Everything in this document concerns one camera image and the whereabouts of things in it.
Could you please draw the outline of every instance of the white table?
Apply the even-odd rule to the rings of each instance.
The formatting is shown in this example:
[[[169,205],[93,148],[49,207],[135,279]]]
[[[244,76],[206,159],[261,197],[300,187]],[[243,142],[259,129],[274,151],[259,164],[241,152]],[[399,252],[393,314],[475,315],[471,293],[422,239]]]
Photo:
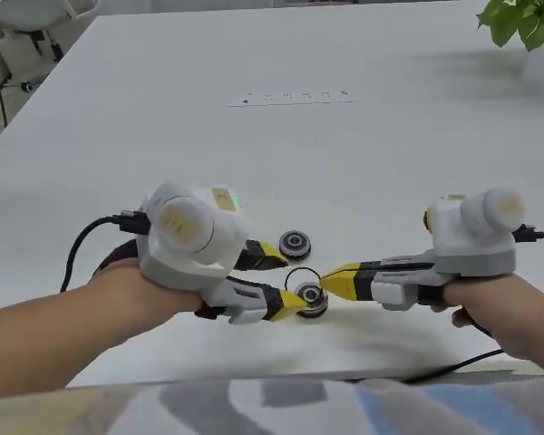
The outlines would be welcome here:
[[[445,193],[518,188],[544,228],[544,97],[520,80],[519,47],[494,48],[474,12],[443,2],[97,19],[0,138],[0,306],[55,293],[77,233],[165,179],[235,187],[255,237],[304,230],[306,264],[321,272],[422,252],[423,209]],[[226,107],[242,92],[325,87],[360,101]],[[93,233],[73,284],[126,238]],[[519,259],[544,289],[544,242]],[[249,277],[281,285],[285,273]],[[495,347],[426,308],[334,298],[315,322],[181,315],[73,384],[400,375]]]

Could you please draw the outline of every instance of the human hand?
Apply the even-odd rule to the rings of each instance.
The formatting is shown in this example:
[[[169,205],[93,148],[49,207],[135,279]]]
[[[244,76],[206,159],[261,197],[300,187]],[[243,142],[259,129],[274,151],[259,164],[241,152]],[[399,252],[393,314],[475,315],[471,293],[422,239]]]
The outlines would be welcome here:
[[[462,279],[445,286],[443,297],[447,306],[433,311],[462,306],[453,313],[455,326],[469,324],[469,314],[504,352],[544,367],[544,294],[536,287],[516,275]]]
[[[202,304],[195,292],[162,288],[145,279],[137,258],[108,265],[86,288],[105,295],[120,313],[125,322],[123,341],[164,324],[177,313],[195,312]]]

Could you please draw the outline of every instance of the cloth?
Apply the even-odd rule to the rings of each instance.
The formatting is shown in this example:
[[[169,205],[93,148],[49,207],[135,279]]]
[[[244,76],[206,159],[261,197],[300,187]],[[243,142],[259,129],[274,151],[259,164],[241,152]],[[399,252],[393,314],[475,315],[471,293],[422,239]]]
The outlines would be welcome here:
[[[0,401],[0,435],[544,434],[544,378],[490,386],[270,378]]]

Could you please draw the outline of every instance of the bearing ring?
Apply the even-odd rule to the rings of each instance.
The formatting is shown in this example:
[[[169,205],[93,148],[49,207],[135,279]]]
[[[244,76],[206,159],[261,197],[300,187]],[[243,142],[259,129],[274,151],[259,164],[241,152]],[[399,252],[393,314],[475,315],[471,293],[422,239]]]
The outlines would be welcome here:
[[[303,299],[307,307],[296,314],[305,319],[316,319],[326,312],[328,308],[328,293],[320,288],[317,283],[302,283],[295,292]]]
[[[290,260],[304,260],[310,255],[310,238],[302,231],[287,231],[280,238],[280,252]]]

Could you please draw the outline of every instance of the power outlet strip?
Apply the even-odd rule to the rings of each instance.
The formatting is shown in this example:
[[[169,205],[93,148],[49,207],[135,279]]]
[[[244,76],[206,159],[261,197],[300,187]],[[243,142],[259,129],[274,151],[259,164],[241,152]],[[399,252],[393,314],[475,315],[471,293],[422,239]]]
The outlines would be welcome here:
[[[354,101],[355,97],[349,91],[250,92],[232,99],[228,107],[322,104]]]

